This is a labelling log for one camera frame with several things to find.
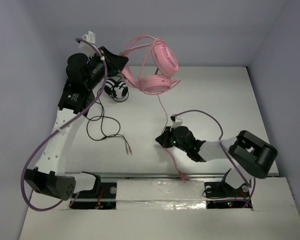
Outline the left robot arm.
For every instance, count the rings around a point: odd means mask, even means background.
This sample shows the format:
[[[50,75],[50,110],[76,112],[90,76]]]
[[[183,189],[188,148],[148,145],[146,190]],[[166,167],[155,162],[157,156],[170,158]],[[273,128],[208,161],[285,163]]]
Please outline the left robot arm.
[[[90,107],[98,100],[93,90],[107,77],[119,74],[129,59],[111,53],[104,46],[93,47],[95,53],[75,53],[67,59],[66,82],[57,105],[52,132],[35,150],[44,151],[32,169],[24,166],[20,185],[28,184],[36,193],[66,201],[78,187],[83,174],[66,175],[65,166],[74,138]]]

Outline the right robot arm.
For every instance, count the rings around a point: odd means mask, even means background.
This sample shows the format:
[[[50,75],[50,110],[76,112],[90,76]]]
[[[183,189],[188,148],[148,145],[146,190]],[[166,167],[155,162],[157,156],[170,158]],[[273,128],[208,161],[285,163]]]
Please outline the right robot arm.
[[[252,179],[265,179],[278,155],[274,146],[247,130],[232,138],[206,141],[196,139],[186,126],[168,126],[155,141],[165,149],[175,147],[185,152],[196,163],[229,159],[232,168],[220,182],[206,187],[205,195],[211,198],[234,196]]]

